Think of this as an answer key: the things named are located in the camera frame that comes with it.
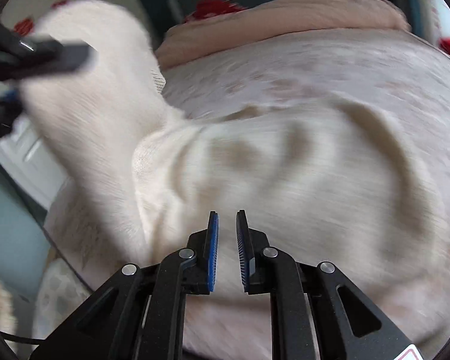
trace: black clamp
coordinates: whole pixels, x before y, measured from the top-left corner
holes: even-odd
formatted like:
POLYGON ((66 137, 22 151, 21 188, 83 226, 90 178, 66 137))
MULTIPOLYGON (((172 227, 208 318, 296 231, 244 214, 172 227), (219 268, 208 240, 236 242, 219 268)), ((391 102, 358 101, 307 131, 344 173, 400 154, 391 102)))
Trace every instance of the black clamp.
MULTIPOLYGON (((265 233, 249 228, 244 211, 237 213, 236 230, 245 292, 270 293, 274 360, 314 360, 316 350, 322 360, 421 360, 410 340, 331 262, 295 262, 271 247, 265 233)), ((160 264, 123 266, 30 359, 181 359, 186 296, 213 291, 217 244, 213 211, 208 228, 160 264)))
MULTIPOLYGON (((88 59, 86 43, 63 45, 57 40, 21 38, 0 24, 0 81, 75 72, 88 59)), ((12 131, 23 110, 17 90, 0 97, 0 138, 12 131)))
POLYGON ((315 359, 311 309, 322 360, 394 360, 411 345, 401 330, 331 262, 310 266, 270 247, 236 215, 245 292, 270 293, 274 360, 315 359))
POLYGON ((187 294, 215 284, 218 215, 160 264, 127 264, 75 310, 31 360, 180 359, 187 294))

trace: metal screw head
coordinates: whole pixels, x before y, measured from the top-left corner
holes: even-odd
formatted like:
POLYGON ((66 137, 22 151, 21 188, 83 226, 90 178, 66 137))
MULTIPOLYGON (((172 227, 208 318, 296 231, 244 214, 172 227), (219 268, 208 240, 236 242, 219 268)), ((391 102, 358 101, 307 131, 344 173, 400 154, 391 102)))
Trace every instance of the metal screw head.
POLYGON ((182 249, 180 252, 178 252, 178 255, 183 259, 191 259, 194 255, 194 252, 192 249, 188 249, 186 247, 185 249, 182 249))
POLYGON ((262 253, 265 257, 273 258, 278 256, 278 250, 274 247, 266 247, 265 249, 263 249, 262 253))
POLYGON ((127 264, 122 268, 122 273, 127 276, 134 275, 135 272, 137 272, 137 267, 133 264, 127 264))
POLYGON ((335 272, 335 266, 331 262, 322 262, 320 264, 320 269, 326 274, 332 274, 335 272))

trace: pink blanket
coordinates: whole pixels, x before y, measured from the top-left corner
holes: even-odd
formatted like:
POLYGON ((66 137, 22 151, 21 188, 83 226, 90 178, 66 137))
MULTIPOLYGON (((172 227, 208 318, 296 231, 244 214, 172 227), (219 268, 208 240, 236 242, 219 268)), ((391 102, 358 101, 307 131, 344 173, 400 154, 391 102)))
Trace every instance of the pink blanket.
POLYGON ((332 28, 408 31, 410 27, 403 13, 384 0, 274 0, 172 27, 156 57, 165 70, 274 36, 332 28))

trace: warning label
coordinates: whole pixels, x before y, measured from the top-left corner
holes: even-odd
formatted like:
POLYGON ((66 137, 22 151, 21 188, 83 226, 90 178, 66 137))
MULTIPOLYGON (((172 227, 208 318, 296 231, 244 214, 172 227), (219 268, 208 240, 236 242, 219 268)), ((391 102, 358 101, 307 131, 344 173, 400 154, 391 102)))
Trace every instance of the warning label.
POLYGON ((394 360, 423 360, 420 356, 419 350, 415 345, 409 345, 402 353, 400 353, 394 360))

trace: black cable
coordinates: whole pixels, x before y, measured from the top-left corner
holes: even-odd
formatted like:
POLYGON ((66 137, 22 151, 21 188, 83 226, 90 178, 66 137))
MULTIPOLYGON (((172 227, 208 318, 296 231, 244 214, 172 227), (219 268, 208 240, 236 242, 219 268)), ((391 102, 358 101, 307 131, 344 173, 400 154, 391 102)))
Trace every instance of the black cable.
POLYGON ((20 337, 18 335, 8 334, 5 332, 0 332, 0 334, 2 335, 2 338, 4 340, 18 342, 19 344, 40 345, 42 342, 45 341, 40 338, 20 337))

